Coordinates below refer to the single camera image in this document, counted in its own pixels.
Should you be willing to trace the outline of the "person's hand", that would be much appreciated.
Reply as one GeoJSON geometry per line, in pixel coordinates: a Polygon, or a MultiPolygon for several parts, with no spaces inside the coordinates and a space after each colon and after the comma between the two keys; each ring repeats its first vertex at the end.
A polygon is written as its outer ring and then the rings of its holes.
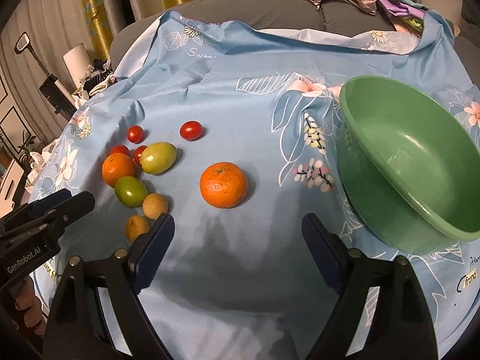
{"type": "Polygon", "coordinates": [[[16,329],[20,327],[19,322],[22,322],[35,335],[43,336],[45,334],[47,324],[42,314],[41,300],[35,294],[30,276],[22,280],[15,307],[20,312],[20,316],[11,316],[10,319],[16,329]]]}

